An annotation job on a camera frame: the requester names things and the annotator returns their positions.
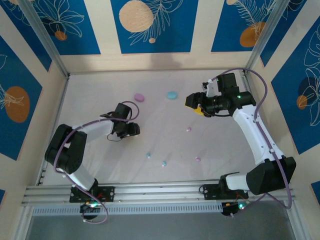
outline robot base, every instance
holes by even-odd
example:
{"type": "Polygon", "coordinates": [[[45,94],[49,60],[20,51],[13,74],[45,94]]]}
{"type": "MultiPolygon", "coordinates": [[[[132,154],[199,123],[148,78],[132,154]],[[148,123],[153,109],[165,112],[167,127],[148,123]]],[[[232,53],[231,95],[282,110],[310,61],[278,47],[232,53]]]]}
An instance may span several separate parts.
{"type": "MultiPolygon", "coordinates": [[[[108,202],[112,203],[115,197],[115,187],[114,186],[98,186],[98,181],[95,180],[92,188],[88,191],[97,199],[99,199],[102,203],[108,202]]],[[[91,204],[95,203],[96,201],[89,197],[87,194],[84,194],[76,187],[71,188],[70,203],[84,203],[84,204],[91,204]]]]}
{"type": "Polygon", "coordinates": [[[243,190],[222,190],[220,184],[205,184],[202,186],[205,200],[248,199],[249,195],[243,190]]]}

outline gray floor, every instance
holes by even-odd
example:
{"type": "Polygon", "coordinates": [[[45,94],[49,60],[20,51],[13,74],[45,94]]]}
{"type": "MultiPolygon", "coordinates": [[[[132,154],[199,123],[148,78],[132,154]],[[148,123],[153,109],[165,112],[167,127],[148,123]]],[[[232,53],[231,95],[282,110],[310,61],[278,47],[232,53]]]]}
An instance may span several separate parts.
{"type": "Polygon", "coordinates": [[[221,213],[112,215],[107,223],[79,216],[33,217],[27,240],[291,240],[287,212],[259,202],[233,219],[221,213]]]}

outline blue wall panel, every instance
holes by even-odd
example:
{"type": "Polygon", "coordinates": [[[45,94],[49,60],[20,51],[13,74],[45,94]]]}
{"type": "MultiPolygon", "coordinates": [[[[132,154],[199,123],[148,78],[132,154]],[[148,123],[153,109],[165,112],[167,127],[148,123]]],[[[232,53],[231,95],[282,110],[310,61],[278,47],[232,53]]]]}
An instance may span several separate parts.
{"type": "Polygon", "coordinates": [[[320,18],[272,80],[299,154],[320,143],[320,18]]]}
{"type": "Polygon", "coordinates": [[[291,0],[266,43],[260,57],[266,66],[307,0],[291,0]]]}
{"type": "Polygon", "coordinates": [[[274,0],[225,0],[211,51],[251,51],[274,6],[274,0]]]}
{"type": "Polygon", "coordinates": [[[198,0],[111,0],[111,5],[122,54],[190,52],[198,0]]]}
{"type": "Polygon", "coordinates": [[[0,153],[17,160],[42,86],[0,37],[0,153]]]}
{"type": "MultiPolygon", "coordinates": [[[[31,3],[61,55],[100,54],[83,0],[34,0],[31,3]]],[[[51,59],[21,9],[9,0],[0,0],[0,5],[48,70],[51,59]]]]}

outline vent grille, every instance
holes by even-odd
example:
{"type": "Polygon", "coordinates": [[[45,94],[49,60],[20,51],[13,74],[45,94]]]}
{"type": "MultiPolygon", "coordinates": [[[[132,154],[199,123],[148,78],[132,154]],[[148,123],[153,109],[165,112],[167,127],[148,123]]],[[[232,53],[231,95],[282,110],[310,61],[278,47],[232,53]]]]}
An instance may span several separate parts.
{"type": "MultiPolygon", "coordinates": [[[[185,213],[221,213],[222,204],[211,203],[186,203],[186,204],[128,204],[107,206],[109,215],[139,215],[139,214],[185,214],[185,213]]],[[[85,215],[104,215],[104,208],[97,208],[85,215]]],[[[78,216],[80,206],[52,206],[35,207],[33,216],[78,216]]]]}

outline cable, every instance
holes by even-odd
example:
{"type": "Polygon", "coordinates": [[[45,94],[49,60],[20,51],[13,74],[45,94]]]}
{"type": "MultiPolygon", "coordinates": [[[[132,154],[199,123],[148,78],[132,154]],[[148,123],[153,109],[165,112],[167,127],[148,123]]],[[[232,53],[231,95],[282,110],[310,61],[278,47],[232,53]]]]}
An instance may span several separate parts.
{"type": "Polygon", "coordinates": [[[205,194],[205,192],[204,192],[204,191],[201,191],[201,188],[203,189],[203,188],[204,188],[204,185],[201,185],[201,186],[199,187],[199,190],[198,190],[198,191],[199,191],[199,193],[200,193],[200,194],[205,194]]]}
{"type": "Polygon", "coordinates": [[[87,192],[87,191],[86,191],[85,189],[83,189],[81,186],[77,185],[77,184],[68,176],[68,174],[67,174],[65,171],[58,171],[58,170],[57,170],[58,159],[59,159],[59,157],[60,157],[60,154],[61,154],[61,152],[62,152],[65,144],[68,142],[68,140],[70,139],[70,137],[71,137],[76,131],[78,131],[78,130],[80,130],[80,129],[83,129],[83,128],[89,126],[89,125],[96,124],[96,123],[100,123],[100,122],[104,122],[104,121],[109,121],[109,120],[116,120],[116,121],[123,121],[123,122],[128,122],[128,121],[135,120],[135,119],[139,116],[139,114],[140,114],[140,109],[139,109],[138,105],[135,104],[135,103],[132,102],[132,101],[123,101],[122,104],[124,104],[124,103],[133,104],[133,105],[136,107],[136,109],[137,109],[137,114],[136,114],[136,116],[135,116],[134,118],[129,118],[129,119],[114,118],[114,117],[113,117],[113,118],[104,118],[104,119],[98,119],[98,120],[90,121],[90,122],[88,122],[88,123],[86,123],[86,124],[84,124],[84,125],[82,125],[82,126],[76,127],[75,129],[73,129],[73,130],[66,136],[66,138],[65,138],[64,141],[62,142],[62,144],[61,144],[61,146],[60,146],[60,148],[59,148],[59,150],[58,150],[58,152],[57,152],[57,154],[56,154],[56,156],[55,156],[55,159],[54,159],[53,170],[54,170],[56,173],[65,175],[65,177],[66,177],[67,179],[69,179],[69,181],[70,181],[73,185],[75,185],[75,187],[76,187],[77,189],[79,189],[79,190],[80,190],[81,192],[83,192],[84,194],[88,195],[90,198],[94,199],[96,202],[98,202],[98,203],[105,209],[106,215],[105,215],[105,218],[104,218],[103,220],[101,220],[101,221],[88,221],[88,220],[86,220],[86,219],[82,216],[83,221],[84,221],[85,223],[88,223],[88,224],[102,224],[102,223],[104,223],[105,221],[107,221],[107,220],[108,220],[108,217],[109,217],[108,209],[107,209],[107,207],[106,207],[97,197],[93,196],[91,193],[87,192]]]}
{"type": "MultiPolygon", "coordinates": [[[[231,68],[231,69],[229,69],[229,70],[224,71],[224,72],[221,73],[220,75],[229,73],[229,72],[234,71],[234,70],[243,70],[243,71],[251,72],[251,73],[255,74],[258,78],[260,78],[260,80],[261,80],[262,83],[263,83],[263,86],[264,86],[264,95],[263,95],[261,101],[258,103],[258,105],[257,105],[257,107],[256,107],[256,109],[255,109],[255,111],[254,111],[254,119],[256,120],[257,117],[258,117],[258,111],[259,111],[262,103],[265,101],[265,99],[266,99],[266,97],[267,97],[267,94],[268,94],[268,86],[267,86],[267,83],[266,83],[266,81],[264,80],[264,78],[263,78],[259,73],[257,73],[256,71],[254,71],[254,70],[252,70],[252,69],[246,68],[246,67],[235,67],[235,68],[231,68]]],[[[269,150],[273,149],[272,144],[271,144],[271,142],[269,141],[269,139],[268,139],[266,133],[264,132],[263,128],[261,127],[259,121],[255,121],[255,123],[256,123],[259,131],[261,132],[264,140],[266,141],[266,144],[268,145],[269,150]]],[[[248,206],[250,206],[251,204],[253,204],[253,203],[255,203],[255,202],[260,201],[260,200],[263,199],[266,195],[268,195],[268,196],[271,197],[273,200],[275,200],[275,201],[278,202],[280,205],[282,205],[284,208],[290,209],[291,206],[292,206],[292,195],[291,195],[291,191],[290,191],[288,179],[287,179],[287,177],[286,177],[285,170],[284,170],[284,168],[282,167],[281,162],[280,162],[277,154],[276,154],[275,152],[272,152],[272,155],[273,155],[273,157],[274,157],[274,159],[275,159],[275,161],[276,161],[276,163],[277,163],[277,165],[278,165],[278,167],[279,167],[279,170],[280,170],[280,172],[281,172],[281,176],[282,176],[282,178],[283,178],[283,182],[284,182],[284,185],[285,185],[286,193],[287,193],[287,196],[288,196],[288,206],[284,205],[281,201],[279,201],[276,197],[272,196],[272,195],[271,195],[270,193],[268,193],[268,192],[265,193],[265,194],[263,194],[263,195],[262,195],[260,198],[258,198],[256,201],[250,203],[248,206]]]]}
{"type": "Polygon", "coordinates": [[[237,194],[236,194],[235,201],[234,201],[235,203],[238,201],[238,198],[239,198],[239,194],[237,193],[237,194]]]}
{"type": "Polygon", "coordinates": [[[110,142],[120,142],[123,138],[121,138],[120,140],[111,140],[111,139],[109,139],[109,136],[110,135],[112,135],[111,133],[110,134],[108,134],[107,136],[106,136],[106,139],[108,139],[110,142]]]}

